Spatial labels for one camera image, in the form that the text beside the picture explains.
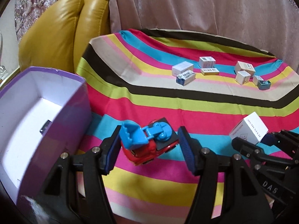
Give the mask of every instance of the metal screw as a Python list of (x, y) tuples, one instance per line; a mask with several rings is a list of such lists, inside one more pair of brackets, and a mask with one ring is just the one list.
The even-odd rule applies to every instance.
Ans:
[(259, 164), (255, 165), (255, 170), (259, 170), (260, 168), (261, 168), (261, 165), (259, 165)]
[(208, 153), (210, 153), (210, 149), (207, 148), (207, 147), (203, 147), (203, 148), (201, 149), (201, 152), (202, 152), (203, 154), (208, 154)]
[(62, 159), (66, 159), (68, 157), (68, 153), (67, 152), (63, 152), (63, 153), (60, 154), (60, 157)]
[(99, 147), (93, 147), (92, 152), (93, 153), (98, 153), (101, 149)]
[(242, 157), (241, 157), (240, 154), (236, 153), (236, 154), (234, 154), (234, 159), (236, 159), (236, 160), (241, 160)]

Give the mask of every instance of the white wall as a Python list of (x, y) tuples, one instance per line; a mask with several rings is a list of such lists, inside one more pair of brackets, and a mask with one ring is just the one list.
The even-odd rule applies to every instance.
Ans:
[(19, 66), (19, 46), (15, 29), (15, 0), (10, 0), (0, 17), (0, 31), (3, 42), (0, 65), (4, 65), (8, 73), (12, 73)]

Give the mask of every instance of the teal box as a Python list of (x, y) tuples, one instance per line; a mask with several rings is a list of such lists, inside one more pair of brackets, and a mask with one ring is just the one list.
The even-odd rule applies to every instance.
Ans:
[(267, 90), (271, 87), (270, 81), (259, 81), (258, 82), (258, 89), (259, 90)]

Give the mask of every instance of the striped tablecloth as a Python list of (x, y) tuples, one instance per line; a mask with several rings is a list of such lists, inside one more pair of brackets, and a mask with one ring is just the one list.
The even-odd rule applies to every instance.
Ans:
[[(220, 74), (203, 76), (200, 56), (213, 56)], [(238, 60), (253, 64), (271, 88), (260, 91), (252, 81), (239, 85), (234, 79)], [(195, 81), (184, 87), (171, 75), (171, 67), (183, 61), (194, 63), (196, 72)], [(299, 132), (299, 76), (270, 53), (223, 37), (120, 31), (92, 39), (77, 73), (86, 78), (93, 111), (80, 152), (99, 146), (126, 119), (144, 126), (166, 117), (174, 130), (184, 125), (203, 146), (228, 156), (235, 153), (229, 132), (253, 111), (270, 132)], [(276, 147), (260, 145), (267, 154), (284, 155)], [(223, 181), (220, 173), (213, 216), (221, 211)], [(113, 212), (141, 223), (183, 223), (197, 182), (180, 147), (137, 167), (120, 151), (114, 170), (104, 177)]]

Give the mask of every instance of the mustard leather chair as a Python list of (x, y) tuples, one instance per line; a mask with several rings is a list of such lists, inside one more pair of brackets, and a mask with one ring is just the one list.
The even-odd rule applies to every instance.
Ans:
[(109, 0), (59, 0), (19, 43), (19, 64), (75, 72), (90, 39), (110, 33)]

